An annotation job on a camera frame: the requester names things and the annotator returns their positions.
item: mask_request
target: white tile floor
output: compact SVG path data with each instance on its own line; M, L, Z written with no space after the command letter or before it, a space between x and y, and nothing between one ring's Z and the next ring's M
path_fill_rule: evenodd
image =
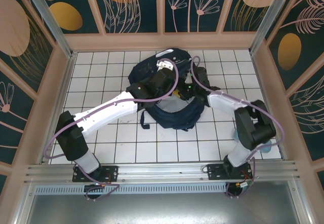
M237 98L263 100L247 50L189 50L207 68L211 85ZM71 114L100 105L129 86L127 76L139 62L155 51L79 53L68 89L65 108ZM235 122L227 114L206 107L196 126L188 132L164 129L145 113L149 130L139 124L142 112L125 116L87 138L89 149L101 163L192 162L222 160L236 145ZM55 144L52 154L62 153ZM278 147L257 159L281 158ZM65 157L51 164L70 163Z

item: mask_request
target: wall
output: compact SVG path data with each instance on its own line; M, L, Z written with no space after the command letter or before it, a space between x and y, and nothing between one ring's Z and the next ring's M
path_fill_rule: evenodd
M272 0L45 0L75 51L247 48Z
M287 0L255 60L315 218L324 220L324 0Z
M0 222L36 164L67 57L28 0L0 0Z

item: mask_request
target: white arm segment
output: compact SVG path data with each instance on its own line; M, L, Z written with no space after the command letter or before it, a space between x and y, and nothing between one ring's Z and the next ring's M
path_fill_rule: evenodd
M208 96L208 103L210 107L223 111L233 118L235 118L234 112L236 109L247 106L243 103L231 100L230 98L227 98L225 96L216 94L210 94ZM233 167L239 167L246 162L246 159L250 154L251 151L249 149L246 149L239 141L234 150L232 150L227 157Z
M104 104L101 104L91 110L84 111L82 113L75 114L74 120L78 120L87 114L91 113L92 111L107 105L111 102L118 101L121 99L134 99L131 93L123 91L120 95L116 96L114 99L105 102ZM83 131L82 134L84 138L89 137L92 133L100 129L102 126L109 124L110 122L121 118L125 115L128 114L133 114L137 112L137 103L133 101L126 101L126 102L121 102L113 106L109 106L100 112L90 116L87 119L84 119L80 123L77 124L78 127L82 127Z

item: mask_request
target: black mounting bracket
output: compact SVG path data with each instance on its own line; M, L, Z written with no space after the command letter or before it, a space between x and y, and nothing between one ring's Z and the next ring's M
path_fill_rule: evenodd
M95 178L99 182L117 182L118 166L102 166L99 175ZM72 182L92 182L81 170L75 166L73 168Z
M224 170L223 163L207 165L207 174L209 180L230 180L230 179L244 180L245 179L244 173L249 178L253 177L251 166L249 163L244 163L239 167L233 168L230 176Z

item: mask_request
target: navy blue backpack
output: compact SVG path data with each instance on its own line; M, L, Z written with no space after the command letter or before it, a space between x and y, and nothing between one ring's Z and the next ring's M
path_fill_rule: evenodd
M171 59L176 63L180 77L190 69L191 57L189 53L181 49L171 48L137 64L128 76L130 83L140 82L143 79L153 77L158 69L156 63L162 58ZM146 108L146 111L165 129L173 128L188 131L188 129L194 127L201 113L204 111L204 107L205 105L201 100L194 98L184 108L174 113L162 110L157 104L153 107ZM143 129L149 129L149 125L144 125L144 112L141 115L141 125Z

